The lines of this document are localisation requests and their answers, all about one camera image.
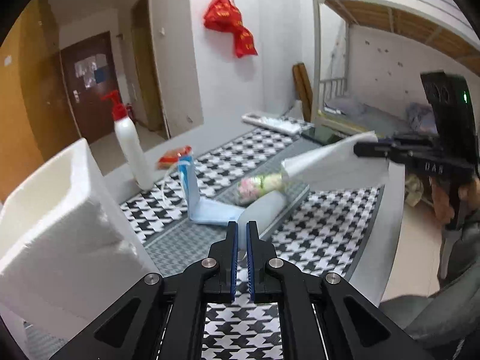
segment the doorway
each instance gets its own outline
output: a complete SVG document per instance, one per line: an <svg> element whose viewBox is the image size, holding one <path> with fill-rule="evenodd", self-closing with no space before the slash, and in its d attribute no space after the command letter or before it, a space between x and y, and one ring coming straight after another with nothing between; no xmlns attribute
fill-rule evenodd
<svg viewBox="0 0 480 360"><path fill-rule="evenodd" d="M147 127L151 131L156 131L161 137L168 139L167 123L158 87L148 0L138 0L130 14L133 53L148 122Z"/></svg>
<svg viewBox="0 0 480 360"><path fill-rule="evenodd" d="M110 32L61 50L65 84L82 137L89 144L113 132L112 104L102 97L118 90Z"/></svg>

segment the beige floor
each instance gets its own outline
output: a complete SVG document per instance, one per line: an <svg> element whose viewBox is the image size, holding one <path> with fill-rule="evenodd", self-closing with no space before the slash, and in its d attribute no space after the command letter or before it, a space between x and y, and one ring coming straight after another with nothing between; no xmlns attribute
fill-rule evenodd
<svg viewBox="0 0 480 360"><path fill-rule="evenodd" d="M136 125L136 128L140 139L140 146L144 152L165 141L157 133L149 131L139 124ZM90 145L90 150L103 175L106 175L125 163L125 157L123 156L114 132L93 142Z"/></svg>
<svg viewBox="0 0 480 360"><path fill-rule="evenodd" d="M383 300L399 295L431 295L438 290L441 227L423 202L404 206L397 254Z"/></svg>

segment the silver bolt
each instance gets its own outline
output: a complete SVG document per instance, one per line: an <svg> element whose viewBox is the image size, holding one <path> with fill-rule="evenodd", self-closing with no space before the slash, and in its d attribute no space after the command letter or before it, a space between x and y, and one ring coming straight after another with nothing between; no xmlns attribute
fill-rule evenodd
<svg viewBox="0 0 480 360"><path fill-rule="evenodd" d="M211 257L207 257L206 259L202 260L202 266L204 266L205 268L213 268L216 265L217 265L217 260Z"/></svg>
<svg viewBox="0 0 480 360"><path fill-rule="evenodd" d="M335 272L330 272L325 276L325 280L330 284L338 284L340 283L340 275Z"/></svg>
<svg viewBox="0 0 480 360"><path fill-rule="evenodd" d="M160 280L160 276L158 276L157 274L148 274L143 280L145 280L145 283L147 283L148 285L157 284Z"/></svg>
<svg viewBox="0 0 480 360"><path fill-rule="evenodd" d="M280 268L283 266L283 260L281 259L271 259L268 264L272 267L272 268Z"/></svg>

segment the triangular cutout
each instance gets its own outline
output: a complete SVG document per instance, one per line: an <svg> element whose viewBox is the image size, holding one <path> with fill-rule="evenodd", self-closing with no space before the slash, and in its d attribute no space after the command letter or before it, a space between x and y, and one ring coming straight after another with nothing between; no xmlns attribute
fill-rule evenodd
<svg viewBox="0 0 480 360"><path fill-rule="evenodd" d="M120 348L123 345L131 321L140 306L140 299L133 298L127 305L118 311L108 322L106 322L95 333L94 337L98 341L114 348Z"/></svg>
<svg viewBox="0 0 480 360"><path fill-rule="evenodd" d="M387 328L359 305L354 298L347 297L344 302L363 347L371 347L390 337Z"/></svg>

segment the red nozzle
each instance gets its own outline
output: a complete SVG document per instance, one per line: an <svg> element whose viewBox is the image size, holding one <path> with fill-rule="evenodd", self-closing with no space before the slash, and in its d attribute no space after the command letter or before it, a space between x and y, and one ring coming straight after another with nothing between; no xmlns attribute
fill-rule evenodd
<svg viewBox="0 0 480 360"><path fill-rule="evenodd" d="M102 97L102 100L112 100L113 108L112 108L112 116L113 120L117 121L123 119L124 117L128 116L127 108L120 100L120 93L118 90L111 91L110 93L106 94Z"/></svg>

